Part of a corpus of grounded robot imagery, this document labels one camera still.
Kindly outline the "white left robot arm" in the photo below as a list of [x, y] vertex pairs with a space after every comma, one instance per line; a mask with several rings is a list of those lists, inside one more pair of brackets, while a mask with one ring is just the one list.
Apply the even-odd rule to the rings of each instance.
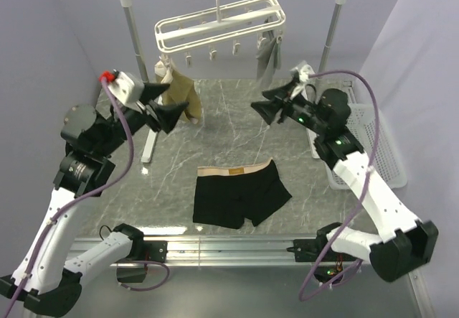
[[187, 103], [158, 104], [156, 99], [167, 85], [150, 83], [141, 86], [135, 108], [129, 108], [114, 96], [111, 84], [103, 87], [112, 103], [110, 117], [87, 104], [67, 112], [61, 131], [65, 156], [47, 213], [16, 271], [1, 278], [2, 296], [22, 302], [34, 314], [63, 317], [82, 289], [110, 265], [122, 260], [148, 262], [144, 234], [127, 224], [114, 227], [107, 238], [80, 256], [68, 254], [97, 199], [115, 184], [110, 155], [123, 144], [132, 146], [134, 133], [143, 126], [171, 132]]

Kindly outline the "white clip hanger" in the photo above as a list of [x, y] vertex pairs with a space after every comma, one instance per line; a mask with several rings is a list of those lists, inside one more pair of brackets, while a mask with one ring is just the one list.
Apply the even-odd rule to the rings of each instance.
[[194, 11], [169, 17], [154, 26], [156, 45], [164, 56], [184, 53], [186, 64], [191, 64], [191, 51], [207, 47], [213, 60], [215, 46], [221, 42], [232, 42], [232, 54], [240, 48], [240, 38], [251, 35], [262, 36], [272, 32], [280, 41], [283, 36], [286, 15], [278, 0], [239, 0], [221, 4], [215, 0], [210, 9]]

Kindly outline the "khaki underwear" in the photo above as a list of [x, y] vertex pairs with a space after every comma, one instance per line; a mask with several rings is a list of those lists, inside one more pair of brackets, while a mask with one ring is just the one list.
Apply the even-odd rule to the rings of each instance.
[[198, 124], [202, 118], [202, 103], [195, 90], [194, 81], [180, 73], [173, 60], [161, 55], [159, 61], [154, 65], [154, 73], [157, 83], [168, 83], [169, 89], [162, 94], [162, 103], [187, 102], [188, 106], [182, 113], [180, 119], [192, 124]]

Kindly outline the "black underwear beige waistband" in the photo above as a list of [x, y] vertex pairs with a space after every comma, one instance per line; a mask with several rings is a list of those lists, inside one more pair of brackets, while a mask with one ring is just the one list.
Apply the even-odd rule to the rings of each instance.
[[273, 159], [242, 167], [199, 167], [194, 223], [240, 229], [257, 227], [292, 198]]

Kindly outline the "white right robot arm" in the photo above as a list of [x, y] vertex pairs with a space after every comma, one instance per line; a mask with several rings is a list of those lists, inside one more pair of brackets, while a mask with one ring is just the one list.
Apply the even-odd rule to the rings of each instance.
[[318, 230], [316, 261], [330, 261], [338, 254], [372, 265], [377, 275], [393, 282], [429, 263], [439, 231], [423, 222], [396, 196], [371, 163], [371, 157], [347, 126], [351, 115], [348, 96], [339, 89], [325, 90], [316, 102], [306, 100], [296, 81], [263, 92], [263, 101], [252, 108], [267, 123], [291, 118], [312, 130], [319, 158], [338, 175], [359, 199], [377, 233], [370, 234], [334, 223]]

